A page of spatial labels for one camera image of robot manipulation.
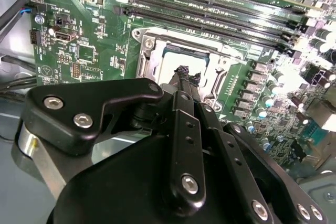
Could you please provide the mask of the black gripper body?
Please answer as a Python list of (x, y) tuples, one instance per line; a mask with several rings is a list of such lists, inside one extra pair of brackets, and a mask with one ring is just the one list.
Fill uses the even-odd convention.
[(74, 176), (51, 223), (191, 223), (207, 199), (202, 134), (152, 135)]

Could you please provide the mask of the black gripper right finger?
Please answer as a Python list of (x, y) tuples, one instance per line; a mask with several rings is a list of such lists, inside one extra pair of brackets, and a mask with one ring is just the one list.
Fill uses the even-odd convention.
[(196, 107), (205, 156), (207, 199), (191, 223), (327, 223), (327, 216), (240, 125), (221, 125)]

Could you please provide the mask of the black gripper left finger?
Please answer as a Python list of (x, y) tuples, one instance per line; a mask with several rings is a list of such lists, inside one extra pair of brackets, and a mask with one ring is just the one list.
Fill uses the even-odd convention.
[(201, 134), (201, 75), (180, 66), (162, 90), (147, 78), (59, 84), (26, 95), (18, 145), (58, 199), (81, 171), (148, 136)]

